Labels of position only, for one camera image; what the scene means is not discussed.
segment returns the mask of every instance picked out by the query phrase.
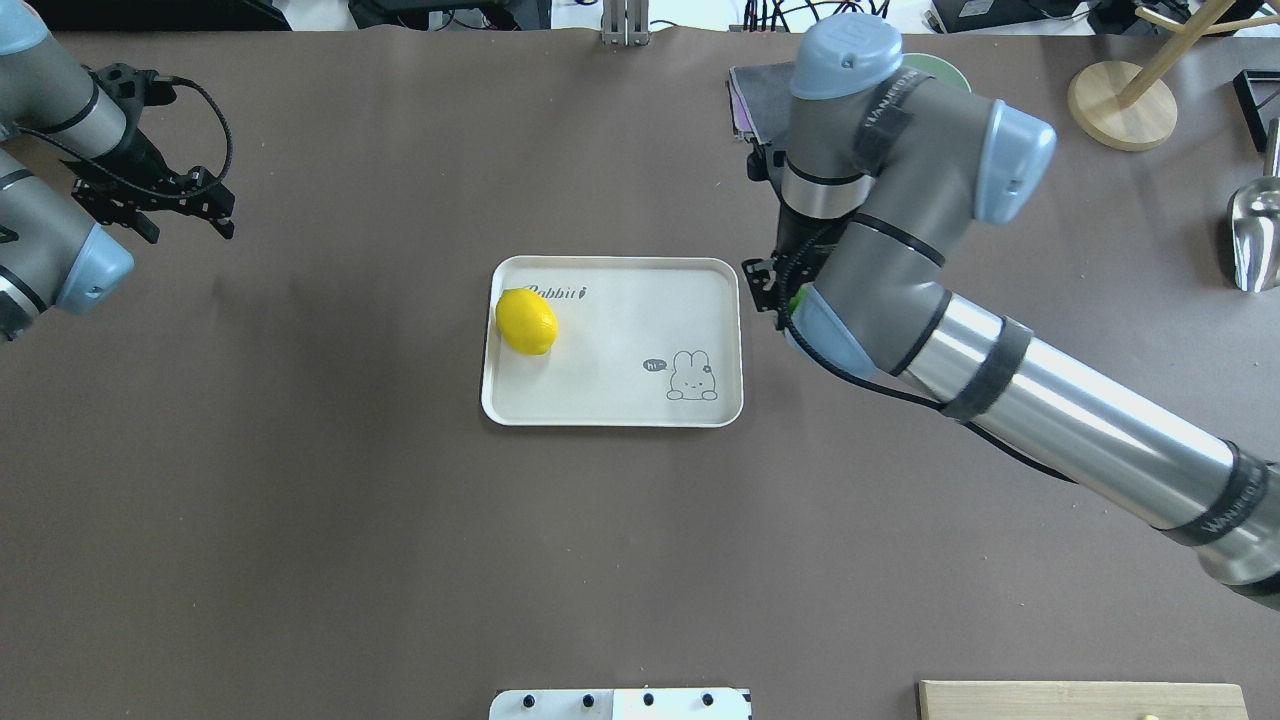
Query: yellow lemon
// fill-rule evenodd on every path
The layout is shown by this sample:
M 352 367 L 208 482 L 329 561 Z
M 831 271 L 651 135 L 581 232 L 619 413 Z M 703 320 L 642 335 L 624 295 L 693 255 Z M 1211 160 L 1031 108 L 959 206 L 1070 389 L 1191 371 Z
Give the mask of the yellow lemon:
M 516 352 L 543 355 L 552 348 L 559 333 L 552 306 L 527 287 L 503 291 L 494 314 L 498 332 Z

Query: metal scoop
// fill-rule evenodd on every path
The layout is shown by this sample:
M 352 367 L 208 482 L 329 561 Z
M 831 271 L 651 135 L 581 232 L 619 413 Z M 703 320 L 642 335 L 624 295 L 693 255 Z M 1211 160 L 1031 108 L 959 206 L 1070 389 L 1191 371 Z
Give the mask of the metal scoop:
M 1280 118 L 1267 132 L 1267 158 L 1261 177 L 1231 196 L 1231 241 L 1235 284 L 1262 292 L 1280 284 Z

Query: wooden pole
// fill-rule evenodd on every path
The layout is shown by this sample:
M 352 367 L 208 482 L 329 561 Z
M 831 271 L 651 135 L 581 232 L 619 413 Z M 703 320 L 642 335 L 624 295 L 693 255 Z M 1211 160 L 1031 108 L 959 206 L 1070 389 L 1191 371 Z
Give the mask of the wooden pole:
M 1148 23 L 1151 23 L 1153 26 L 1162 27 L 1162 28 L 1167 29 L 1169 32 L 1183 32 L 1183 31 L 1187 29 L 1187 27 L 1183 26 L 1183 23 L 1180 23 L 1178 20 L 1171 20 L 1171 19 L 1166 18 L 1165 15 L 1161 15 L 1160 13 L 1152 10 L 1151 8 L 1148 8 L 1146 5 L 1135 8 L 1134 12 L 1133 12 L 1133 14 L 1138 15 L 1139 18 L 1147 20 Z M 1217 23 L 1215 26 L 1211 26 L 1208 29 L 1206 29 L 1204 35 L 1217 35 L 1220 32 L 1235 32 L 1238 29 L 1244 29 L 1247 27 L 1262 27 L 1262 26 L 1268 26 L 1268 24 L 1274 24 L 1274 23 L 1280 23 L 1280 15 L 1263 15 L 1263 17 L 1260 17 L 1260 18 L 1245 18 L 1243 20 L 1231 20 L 1229 23 Z
M 1192 19 L 1187 20 L 1185 26 L 1183 26 L 1183 32 L 1179 32 L 1174 35 L 1174 37 L 1169 38 L 1169 42 L 1165 42 L 1165 45 L 1161 46 L 1160 51 L 1156 53 L 1156 56 L 1152 58 L 1144 68 L 1142 68 L 1142 72 L 1129 81 L 1129 85 L 1120 91 L 1120 95 L 1117 96 L 1120 108 L 1128 108 L 1142 97 L 1142 94 L 1147 92 L 1147 90 L 1155 85 L 1161 76 L 1169 72 L 1169 68 L 1174 67 L 1174 63 L 1176 63 L 1184 53 L 1190 50 L 1192 45 L 1194 45 L 1196 41 L 1204 35 L 1204 31 L 1217 22 L 1217 19 L 1222 17 L 1222 13 L 1225 13 L 1234 3 L 1235 0 L 1208 0 L 1201 5 L 1201 9 L 1192 15 Z

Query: robotic arm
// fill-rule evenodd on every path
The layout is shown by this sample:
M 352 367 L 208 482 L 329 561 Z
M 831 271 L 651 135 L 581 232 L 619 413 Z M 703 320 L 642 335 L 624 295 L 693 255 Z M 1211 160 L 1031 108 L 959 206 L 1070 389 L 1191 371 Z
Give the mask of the robotic arm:
M 72 196 L 83 208 L 0 150 L 0 341 L 15 340 L 54 305 L 87 313 L 133 269 L 99 223 L 154 243 L 159 229 L 143 211 L 166 209 L 232 237 L 227 167 L 218 177 L 200 167 L 174 173 L 137 127 L 143 106 L 174 101 L 175 85 L 209 100 L 195 83 L 155 70 L 118 64 L 90 73 L 23 3 L 0 0 L 0 140 L 26 133 L 58 146 L 79 178 Z
M 970 220 L 1006 223 L 1025 202 L 1052 128 L 902 67 L 901 36 L 865 14 L 806 33 L 791 94 L 787 149 L 749 161 L 782 201 L 772 258 L 744 263 L 756 309 L 828 370 L 900 397 L 867 378 L 902 378 L 925 395 L 911 400 L 1089 487 L 1280 610 L 1280 468 L 938 281 Z

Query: green plate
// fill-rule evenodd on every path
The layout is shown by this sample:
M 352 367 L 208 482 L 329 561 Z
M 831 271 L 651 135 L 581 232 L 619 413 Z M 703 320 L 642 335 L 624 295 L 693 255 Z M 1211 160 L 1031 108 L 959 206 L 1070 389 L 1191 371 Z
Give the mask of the green plate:
M 941 79 L 942 82 L 970 92 L 973 88 L 969 87 L 969 81 L 965 79 L 964 73 L 961 73 L 955 65 L 938 58 L 937 55 L 927 55 L 924 53 L 906 53 L 902 55 L 902 63 L 908 67 L 915 68 L 929 73 L 931 76 Z

